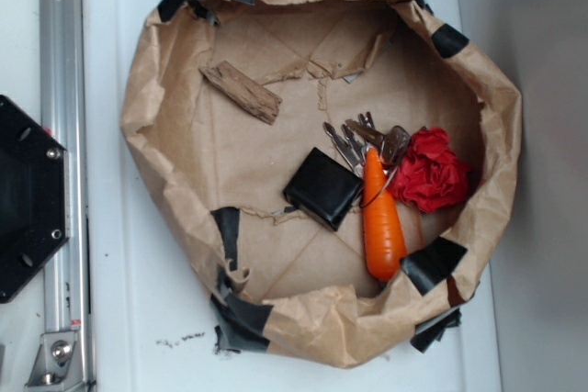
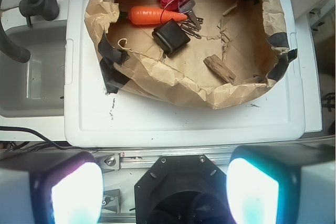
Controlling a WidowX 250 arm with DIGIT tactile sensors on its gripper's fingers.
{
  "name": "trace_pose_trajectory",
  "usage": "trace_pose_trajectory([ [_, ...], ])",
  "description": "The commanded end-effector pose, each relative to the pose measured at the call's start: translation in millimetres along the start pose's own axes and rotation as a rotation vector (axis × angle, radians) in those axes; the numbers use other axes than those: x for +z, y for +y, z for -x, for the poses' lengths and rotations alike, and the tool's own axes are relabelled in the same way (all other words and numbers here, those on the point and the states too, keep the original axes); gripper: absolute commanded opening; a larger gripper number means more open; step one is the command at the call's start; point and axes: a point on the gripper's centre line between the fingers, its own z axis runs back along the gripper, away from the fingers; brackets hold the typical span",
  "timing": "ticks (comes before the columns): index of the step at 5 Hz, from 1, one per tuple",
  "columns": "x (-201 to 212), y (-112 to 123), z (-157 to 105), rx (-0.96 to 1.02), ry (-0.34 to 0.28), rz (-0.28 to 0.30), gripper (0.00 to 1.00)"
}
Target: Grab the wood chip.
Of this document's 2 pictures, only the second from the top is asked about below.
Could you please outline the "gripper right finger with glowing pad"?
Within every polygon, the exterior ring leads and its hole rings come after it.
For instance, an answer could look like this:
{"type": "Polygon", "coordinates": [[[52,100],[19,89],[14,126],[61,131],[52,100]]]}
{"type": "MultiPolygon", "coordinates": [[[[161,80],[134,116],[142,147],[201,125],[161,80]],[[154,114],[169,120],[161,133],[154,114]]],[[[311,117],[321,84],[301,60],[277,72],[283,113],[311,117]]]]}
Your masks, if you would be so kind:
{"type": "Polygon", "coordinates": [[[236,223],[335,223],[335,147],[241,145],[226,192],[236,223]]]}

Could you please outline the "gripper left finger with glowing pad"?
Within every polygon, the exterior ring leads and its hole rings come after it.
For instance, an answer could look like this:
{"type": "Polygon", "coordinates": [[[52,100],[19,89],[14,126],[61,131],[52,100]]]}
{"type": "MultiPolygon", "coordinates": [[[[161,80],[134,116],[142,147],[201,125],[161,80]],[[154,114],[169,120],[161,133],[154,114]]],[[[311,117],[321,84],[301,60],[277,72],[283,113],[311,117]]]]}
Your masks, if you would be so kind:
{"type": "Polygon", "coordinates": [[[87,151],[1,153],[1,223],[97,223],[102,198],[87,151]]]}

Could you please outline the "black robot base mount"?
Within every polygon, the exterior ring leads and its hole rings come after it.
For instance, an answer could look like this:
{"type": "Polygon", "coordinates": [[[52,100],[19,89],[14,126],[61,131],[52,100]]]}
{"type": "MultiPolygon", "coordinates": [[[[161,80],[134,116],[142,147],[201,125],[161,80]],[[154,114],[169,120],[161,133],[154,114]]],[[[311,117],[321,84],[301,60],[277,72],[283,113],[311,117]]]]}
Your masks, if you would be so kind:
{"type": "Polygon", "coordinates": [[[137,223],[234,223],[226,174],[205,155],[162,156],[134,185],[137,223]]]}

